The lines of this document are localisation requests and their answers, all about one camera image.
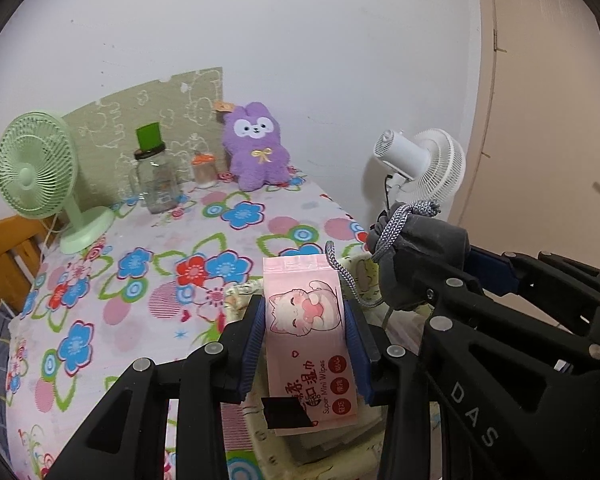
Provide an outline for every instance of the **fan grille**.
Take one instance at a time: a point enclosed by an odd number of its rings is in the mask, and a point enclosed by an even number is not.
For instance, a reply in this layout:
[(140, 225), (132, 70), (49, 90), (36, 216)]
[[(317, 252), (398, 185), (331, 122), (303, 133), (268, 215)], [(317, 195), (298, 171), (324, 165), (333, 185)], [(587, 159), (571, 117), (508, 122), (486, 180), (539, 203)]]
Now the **fan grille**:
[(464, 151), (460, 144), (443, 130), (420, 132), (411, 139), (430, 153), (427, 171), (418, 179), (402, 185), (400, 200), (433, 200), (443, 203), (458, 190), (464, 177)]
[(0, 194), (20, 215), (45, 218), (62, 209), (77, 177), (67, 124), (42, 112), (24, 114), (0, 139)]
[(389, 148), (394, 143), (395, 132), (392, 130), (386, 130), (382, 133), (378, 140), (376, 140), (376, 146), (374, 147), (374, 155), (377, 158), (382, 158), (389, 151)]

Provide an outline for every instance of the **purple plush toy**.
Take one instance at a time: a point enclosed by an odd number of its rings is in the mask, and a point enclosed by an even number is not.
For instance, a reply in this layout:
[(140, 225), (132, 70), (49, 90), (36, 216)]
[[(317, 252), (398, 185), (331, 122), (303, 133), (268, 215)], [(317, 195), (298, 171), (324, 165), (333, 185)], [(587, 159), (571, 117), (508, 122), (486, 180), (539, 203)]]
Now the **purple plush toy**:
[(225, 115), (222, 143), (241, 190), (289, 181), (289, 152), (280, 144), (280, 126), (264, 104), (237, 106)]

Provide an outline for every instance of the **cat illustration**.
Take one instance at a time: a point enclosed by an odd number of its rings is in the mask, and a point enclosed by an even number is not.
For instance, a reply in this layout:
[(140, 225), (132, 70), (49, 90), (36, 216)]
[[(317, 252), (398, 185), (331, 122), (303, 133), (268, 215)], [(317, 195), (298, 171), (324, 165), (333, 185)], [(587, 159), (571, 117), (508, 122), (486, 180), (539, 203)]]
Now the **cat illustration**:
[(273, 323), (279, 334), (307, 335), (311, 330), (333, 330), (341, 322), (338, 298), (324, 282), (309, 282), (309, 292), (294, 288), (269, 298)]

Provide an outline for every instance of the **wet wipes package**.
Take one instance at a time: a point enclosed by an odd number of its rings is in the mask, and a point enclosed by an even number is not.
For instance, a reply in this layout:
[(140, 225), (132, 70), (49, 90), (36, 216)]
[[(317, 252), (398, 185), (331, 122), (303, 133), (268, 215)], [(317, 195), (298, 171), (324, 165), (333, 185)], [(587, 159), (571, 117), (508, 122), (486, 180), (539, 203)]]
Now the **wet wipes package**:
[(267, 372), (271, 397), (296, 397), (310, 428), (356, 423), (356, 385), (345, 342), (337, 272), (324, 254), (264, 258)]

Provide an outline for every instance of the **fan base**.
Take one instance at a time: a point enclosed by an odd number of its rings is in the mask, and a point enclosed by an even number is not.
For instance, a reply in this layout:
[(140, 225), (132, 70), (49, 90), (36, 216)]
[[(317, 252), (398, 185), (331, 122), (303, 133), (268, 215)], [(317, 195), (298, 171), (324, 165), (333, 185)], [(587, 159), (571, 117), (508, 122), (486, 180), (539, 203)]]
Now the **fan base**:
[(72, 224), (60, 237), (60, 251), (63, 254), (75, 254), (89, 247), (111, 224), (113, 224), (113, 211), (108, 207), (99, 205), (82, 213), (84, 225), (75, 229)]

